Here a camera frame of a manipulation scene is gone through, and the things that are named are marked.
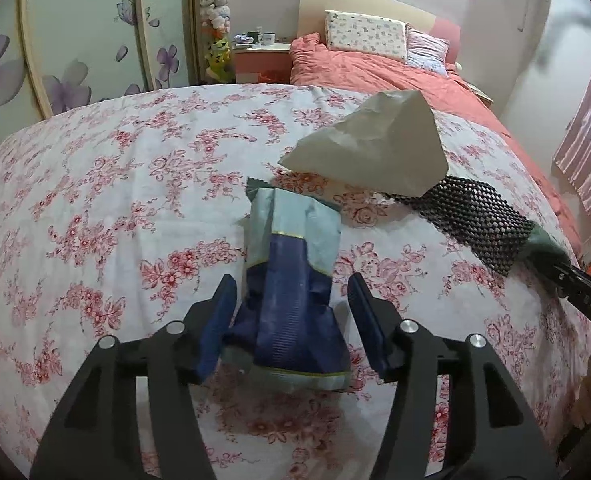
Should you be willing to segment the blue snack wrapper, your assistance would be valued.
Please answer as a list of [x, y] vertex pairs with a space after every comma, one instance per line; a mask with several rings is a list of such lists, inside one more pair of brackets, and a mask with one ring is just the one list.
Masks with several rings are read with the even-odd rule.
[[337, 207], [248, 180], [245, 295], [222, 358], [266, 385], [343, 390], [350, 351], [330, 306], [341, 240]]

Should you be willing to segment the grey-green sock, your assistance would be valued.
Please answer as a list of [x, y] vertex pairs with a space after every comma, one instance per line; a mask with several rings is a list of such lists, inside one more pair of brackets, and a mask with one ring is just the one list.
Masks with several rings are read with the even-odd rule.
[[535, 224], [531, 229], [527, 240], [518, 252], [517, 259], [530, 264], [536, 270], [571, 264], [565, 248], [539, 224]]

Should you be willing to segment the black foam mesh sleeve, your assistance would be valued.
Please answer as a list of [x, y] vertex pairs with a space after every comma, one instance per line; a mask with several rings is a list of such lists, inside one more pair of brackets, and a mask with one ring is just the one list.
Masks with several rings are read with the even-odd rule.
[[418, 197], [391, 194], [443, 234], [468, 246], [482, 263], [506, 276], [537, 224], [524, 217], [482, 181], [447, 176]]

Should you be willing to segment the floral white bedsheet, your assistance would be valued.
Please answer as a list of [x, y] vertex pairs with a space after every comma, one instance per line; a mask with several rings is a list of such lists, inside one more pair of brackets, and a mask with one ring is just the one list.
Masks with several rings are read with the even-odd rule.
[[350, 114], [356, 92], [189, 87], [70, 110], [0, 145], [0, 448], [28, 471], [97, 338], [181, 318], [244, 273], [246, 181], [339, 207], [332, 306], [347, 281], [437, 335], [487, 338], [557, 444], [591, 355], [591, 324], [522, 266], [502, 278], [414, 211], [279, 164]]

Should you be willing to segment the far white nightstand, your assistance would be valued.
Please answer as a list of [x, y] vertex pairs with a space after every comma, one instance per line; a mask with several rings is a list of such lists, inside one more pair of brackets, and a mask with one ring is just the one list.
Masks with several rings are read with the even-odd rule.
[[467, 86], [474, 96], [476, 96], [487, 108], [491, 108], [493, 106], [493, 99], [490, 98], [484, 91], [479, 89], [477, 86], [474, 86], [474, 84], [470, 84], [470, 82], [467, 83]]

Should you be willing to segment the grey crumpled paper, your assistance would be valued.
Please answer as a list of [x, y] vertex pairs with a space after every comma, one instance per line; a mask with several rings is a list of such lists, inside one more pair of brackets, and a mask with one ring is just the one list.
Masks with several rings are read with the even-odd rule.
[[383, 91], [331, 126], [297, 141], [279, 160], [295, 172], [420, 197], [446, 177], [434, 114], [417, 90]]

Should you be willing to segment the white door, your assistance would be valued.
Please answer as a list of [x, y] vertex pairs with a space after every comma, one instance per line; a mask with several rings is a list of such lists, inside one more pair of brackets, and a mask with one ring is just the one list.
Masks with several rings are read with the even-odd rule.
[[469, 0], [461, 29], [466, 81], [493, 101], [499, 116], [533, 58], [550, 0]]

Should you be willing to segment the pink striped pillow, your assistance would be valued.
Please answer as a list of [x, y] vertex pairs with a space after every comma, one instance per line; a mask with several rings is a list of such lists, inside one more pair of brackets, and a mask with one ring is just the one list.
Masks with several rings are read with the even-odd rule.
[[431, 36], [414, 27], [407, 28], [408, 65], [446, 77], [448, 49], [448, 40]]

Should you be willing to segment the floral white pillow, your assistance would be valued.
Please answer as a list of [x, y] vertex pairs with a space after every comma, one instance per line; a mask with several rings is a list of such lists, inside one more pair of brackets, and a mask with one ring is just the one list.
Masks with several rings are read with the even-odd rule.
[[407, 60], [407, 24], [393, 18], [326, 10], [325, 38], [330, 50]]

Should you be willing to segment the salmon pink duvet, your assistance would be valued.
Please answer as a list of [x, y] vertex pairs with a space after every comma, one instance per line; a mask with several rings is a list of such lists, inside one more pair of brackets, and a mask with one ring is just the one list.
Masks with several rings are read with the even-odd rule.
[[297, 86], [363, 93], [419, 90], [434, 110], [457, 115], [498, 133], [545, 195], [573, 252], [581, 252], [579, 228], [567, 203], [508, 129], [457, 75], [454, 65], [449, 64], [443, 76], [380, 55], [330, 50], [317, 32], [294, 39], [290, 58], [291, 82]]

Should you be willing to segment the pink white nightstand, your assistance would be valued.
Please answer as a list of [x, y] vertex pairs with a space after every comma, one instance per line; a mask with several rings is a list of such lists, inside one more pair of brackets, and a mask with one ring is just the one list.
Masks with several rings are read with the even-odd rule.
[[270, 46], [233, 51], [234, 76], [237, 84], [289, 84], [292, 70], [291, 44], [276, 42]]

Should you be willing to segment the floral sliding wardrobe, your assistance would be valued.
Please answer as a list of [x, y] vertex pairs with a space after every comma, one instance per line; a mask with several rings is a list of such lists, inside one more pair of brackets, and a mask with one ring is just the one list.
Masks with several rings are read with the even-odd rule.
[[0, 0], [0, 144], [90, 103], [196, 79], [189, 0]]

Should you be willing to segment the beige pink headboard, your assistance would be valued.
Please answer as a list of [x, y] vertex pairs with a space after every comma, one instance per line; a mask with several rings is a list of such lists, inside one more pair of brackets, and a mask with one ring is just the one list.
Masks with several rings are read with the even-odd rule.
[[300, 0], [297, 33], [301, 37], [318, 32], [325, 39], [324, 14], [338, 10], [394, 18], [449, 42], [446, 62], [455, 64], [460, 51], [460, 27], [445, 18], [397, 0]]

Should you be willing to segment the stuffed toy tower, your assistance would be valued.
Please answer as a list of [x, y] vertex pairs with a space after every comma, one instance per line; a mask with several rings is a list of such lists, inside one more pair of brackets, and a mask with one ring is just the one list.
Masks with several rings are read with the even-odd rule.
[[229, 84], [234, 81], [229, 0], [199, 0], [199, 9], [205, 79]]

